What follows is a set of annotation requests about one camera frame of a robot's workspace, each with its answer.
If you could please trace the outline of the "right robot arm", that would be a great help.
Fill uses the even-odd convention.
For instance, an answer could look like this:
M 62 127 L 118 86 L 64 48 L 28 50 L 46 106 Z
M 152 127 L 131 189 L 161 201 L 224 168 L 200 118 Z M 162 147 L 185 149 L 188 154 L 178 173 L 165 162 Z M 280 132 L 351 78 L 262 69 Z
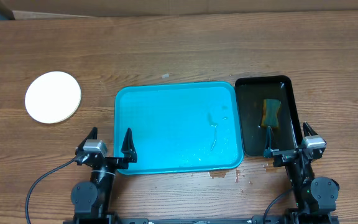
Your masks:
M 284 223 L 335 223 L 331 212 L 336 209 L 339 184 L 328 177 L 316 177 L 311 163 L 322 158 L 326 141 L 308 123 L 303 123 L 304 138 L 295 149 L 273 149 L 272 127 L 267 128 L 264 157 L 273 159 L 274 167 L 284 167 L 291 182 L 291 189 L 278 196 L 265 210 L 263 221 L 278 200 L 294 193 L 296 208 L 289 208 L 283 216 Z

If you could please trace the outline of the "white plate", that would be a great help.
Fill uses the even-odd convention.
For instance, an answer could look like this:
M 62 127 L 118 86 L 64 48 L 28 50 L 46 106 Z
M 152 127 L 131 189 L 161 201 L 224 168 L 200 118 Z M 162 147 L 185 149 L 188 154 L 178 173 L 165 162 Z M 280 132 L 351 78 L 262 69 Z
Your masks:
M 25 94 L 25 108 L 34 120 L 42 122 L 42 110 L 48 100 L 67 94 L 81 95 L 77 80 L 68 73 L 53 71 L 36 78 Z

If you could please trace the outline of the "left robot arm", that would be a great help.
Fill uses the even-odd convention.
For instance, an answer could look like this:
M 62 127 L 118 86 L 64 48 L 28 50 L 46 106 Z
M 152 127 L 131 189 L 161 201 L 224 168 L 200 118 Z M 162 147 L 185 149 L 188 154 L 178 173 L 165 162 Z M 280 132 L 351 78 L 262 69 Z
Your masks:
M 132 130 L 127 129 L 121 146 L 122 157 L 107 155 L 104 141 L 97 139 L 98 129 L 94 127 L 76 148 L 74 161 L 91 167 L 89 181 L 76 184 L 71 191 L 74 205 L 73 223 L 120 223 L 116 212 L 109 211 L 109 201 L 116 171 L 128 169 L 137 162 Z

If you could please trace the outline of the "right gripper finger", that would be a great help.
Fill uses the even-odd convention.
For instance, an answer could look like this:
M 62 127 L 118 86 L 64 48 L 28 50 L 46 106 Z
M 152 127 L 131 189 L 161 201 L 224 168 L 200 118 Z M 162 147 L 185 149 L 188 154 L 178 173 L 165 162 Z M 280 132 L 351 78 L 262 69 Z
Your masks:
M 277 151 L 277 147 L 275 146 L 275 143 L 274 143 L 273 129 L 271 126 L 268 126 L 263 156 L 265 158 L 271 158 L 271 157 L 273 157 L 273 152 L 276 152 L 276 151 Z
M 307 123 L 302 124 L 304 137 L 317 136 L 318 133 Z

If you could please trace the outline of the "green yellow sponge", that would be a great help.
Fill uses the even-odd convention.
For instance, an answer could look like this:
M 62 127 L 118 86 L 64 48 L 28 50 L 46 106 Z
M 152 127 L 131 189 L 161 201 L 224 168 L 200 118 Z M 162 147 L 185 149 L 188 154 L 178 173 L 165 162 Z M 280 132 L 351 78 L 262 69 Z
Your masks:
M 281 101 L 276 99 L 264 99 L 262 107 L 261 127 L 272 129 L 279 128 L 278 112 L 281 108 Z

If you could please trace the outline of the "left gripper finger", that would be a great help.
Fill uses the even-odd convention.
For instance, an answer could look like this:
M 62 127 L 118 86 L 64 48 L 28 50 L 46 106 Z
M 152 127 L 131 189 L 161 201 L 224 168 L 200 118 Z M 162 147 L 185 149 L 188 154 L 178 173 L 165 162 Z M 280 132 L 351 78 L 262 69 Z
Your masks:
M 130 163 L 136 163 L 137 162 L 137 153 L 135 150 L 134 142 L 133 142 L 133 136 L 132 136 L 132 130 L 131 128 L 128 128 L 122 143 L 121 152 L 124 155 L 124 159 L 127 162 Z
M 87 137 L 85 137 L 84 140 L 76 147 L 76 150 L 82 151 L 86 141 L 97 139 L 97 136 L 98 136 L 98 129 L 97 127 L 93 127 L 92 130 L 87 135 Z

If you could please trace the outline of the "yellow-green rimmed plate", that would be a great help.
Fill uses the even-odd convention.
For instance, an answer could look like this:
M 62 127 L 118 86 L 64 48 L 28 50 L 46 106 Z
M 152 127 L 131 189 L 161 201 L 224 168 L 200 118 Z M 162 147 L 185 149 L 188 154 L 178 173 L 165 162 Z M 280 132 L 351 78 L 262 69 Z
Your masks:
M 67 94 L 48 100 L 42 110 L 42 122 L 53 124 L 64 121 L 76 112 L 80 103 L 79 94 Z

